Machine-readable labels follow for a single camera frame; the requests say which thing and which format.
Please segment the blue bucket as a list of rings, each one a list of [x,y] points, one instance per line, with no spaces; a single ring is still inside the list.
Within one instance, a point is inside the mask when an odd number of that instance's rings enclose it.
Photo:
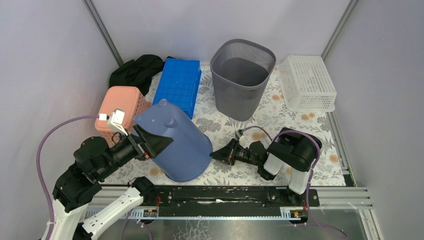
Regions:
[[[175,104],[160,100],[133,118],[147,132],[170,137],[173,142],[153,162],[175,182],[189,182],[210,165],[213,146],[192,120]]]

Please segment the pink plastic basket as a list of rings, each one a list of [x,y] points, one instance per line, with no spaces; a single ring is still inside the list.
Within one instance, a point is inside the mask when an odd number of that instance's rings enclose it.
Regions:
[[[145,99],[138,88],[133,86],[113,86],[107,91],[99,113],[110,115],[116,109],[123,110],[122,126],[132,132],[134,117],[142,114],[151,106],[152,103]],[[119,136],[115,135],[115,131],[107,126],[106,121],[97,119],[94,127],[106,139],[110,147],[119,141]]]

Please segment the blue divided plastic tray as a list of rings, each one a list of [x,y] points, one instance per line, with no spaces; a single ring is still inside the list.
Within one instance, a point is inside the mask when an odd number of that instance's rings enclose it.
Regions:
[[[156,105],[166,99],[192,119],[201,75],[199,60],[167,58],[152,104]]]

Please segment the grey waste bin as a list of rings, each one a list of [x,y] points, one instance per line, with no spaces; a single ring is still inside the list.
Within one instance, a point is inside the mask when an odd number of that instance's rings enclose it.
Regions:
[[[249,120],[276,62],[275,54],[258,43],[240,38],[226,41],[210,61],[217,110],[236,121]]]

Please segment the white plastic basket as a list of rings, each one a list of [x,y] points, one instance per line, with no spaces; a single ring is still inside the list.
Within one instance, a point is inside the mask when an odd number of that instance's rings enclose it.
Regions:
[[[298,113],[335,110],[337,91],[321,56],[290,55],[276,66],[285,106]]]

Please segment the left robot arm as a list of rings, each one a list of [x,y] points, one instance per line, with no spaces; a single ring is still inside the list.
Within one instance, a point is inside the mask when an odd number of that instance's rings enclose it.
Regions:
[[[127,190],[95,215],[83,219],[101,183],[132,159],[145,161],[161,154],[173,139],[144,130],[136,124],[113,147],[100,136],[87,138],[73,156],[75,162],[56,180],[49,199],[50,221],[44,240],[96,240],[124,214],[141,204],[157,202],[156,186],[136,177]]]

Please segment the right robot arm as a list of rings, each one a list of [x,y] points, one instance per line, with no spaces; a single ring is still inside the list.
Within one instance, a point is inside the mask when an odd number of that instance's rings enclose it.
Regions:
[[[237,161],[256,166],[257,173],[267,181],[274,180],[284,166],[291,167],[286,198],[293,206],[301,205],[307,199],[312,171],[321,155],[321,141],[311,134],[284,127],[275,137],[269,138],[268,147],[260,141],[243,147],[244,131],[253,128],[239,129],[235,138],[209,156],[229,166]]]

